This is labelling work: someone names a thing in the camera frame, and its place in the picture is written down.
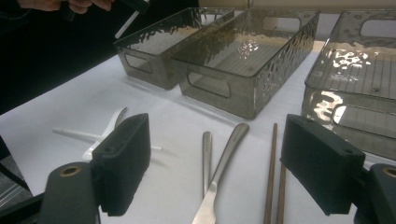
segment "human hand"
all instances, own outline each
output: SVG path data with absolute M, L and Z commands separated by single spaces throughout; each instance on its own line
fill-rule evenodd
M 61 7 L 61 0 L 17 0 L 21 8 L 33 8 L 43 11 L 55 11 Z M 109 11 L 114 0 L 68 0 L 71 10 L 78 14 L 87 12 L 92 3 Z

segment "tabletop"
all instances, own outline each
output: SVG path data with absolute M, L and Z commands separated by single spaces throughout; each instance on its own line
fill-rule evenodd
M 211 174 L 233 128 L 250 130 L 235 151 L 219 184 L 218 223 L 262 223 L 273 124 L 278 124 L 276 207 L 280 150 L 287 114 L 300 114 L 304 80 L 323 42 L 307 56 L 254 120 L 240 119 L 184 97 L 179 87 L 165 91 L 128 77 L 118 56 L 0 117 L 4 138 L 34 195 L 45 191 L 55 168 L 82 161 L 93 143 L 66 137 L 55 127 L 101 134 L 113 113 L 148 113 L 153 149 L 148 170 L 123 217 L 101 214 L 103 223 L 191 223 L 202 201 L 202 136 L 212 132 Z M 353 223 L 356 212 L 325 216 L 300 182 L 287 171 L 285 223 Z M 273 211 L 275 223 L 276 211 Z

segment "plastic bin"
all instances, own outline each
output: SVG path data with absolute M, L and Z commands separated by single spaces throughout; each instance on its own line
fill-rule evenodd
M 255 119 L 313 48 L 318 11 L 250 8 L 172 58 L 183 95 Z
M 342 13 L 305 81 L 302 110 L 303 116 L 355 147 L 392 160 L 396 160 L 395 31 L 396 11 Z
M 129 76 L 169 90 L 178 83 L 170 56 L 231 18 L 232 8 L 186 8 L 114 46 Z

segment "white table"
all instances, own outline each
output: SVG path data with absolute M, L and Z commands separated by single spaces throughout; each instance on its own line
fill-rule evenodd
M 280 149 L 287 114 L 300 114 L 304 79 L 323 43 L 254 120 L 243 120 L 182 96 L 179 87 L 164 91 L 125 74 L 118 56 L 0 117 L 0 134 L 34 195 L 45 190 L 49 173 L 81 161 L 92 144 L 52 132 L 64 127 L 100 134 L 112 114 L 128 107 L 125 118 L 149 114 L 153 150 L 150 167 L 127 214 L 103 223 L 191 223 L 202 200 L 202 134 L 213 134 L 212 174 L 233 127 L 250 131 L 228 165 L 216 201 L 218 223 L 262 223 L 273 124 L 278 124 L 276 207 Z M 287 172 L 285 223 L 353 223 L 349 215 L 326 217 L 299 181 Z

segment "transparent gray bin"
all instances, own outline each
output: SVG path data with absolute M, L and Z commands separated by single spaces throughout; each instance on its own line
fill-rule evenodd
M 318 11 L 250 8 L 172 57 L 180 89 L 255 119 L 313 48 L 317 25 Z
M 190 7 L 114 43 L 126 73 L 169 90 L 178 79 L 170 56 L 233 18 L 233 8 Z
M 396 11 L 342 13 L 305 81 L 302 115 L 396 160 L 396 35 L 380 37 L 390 31 Z

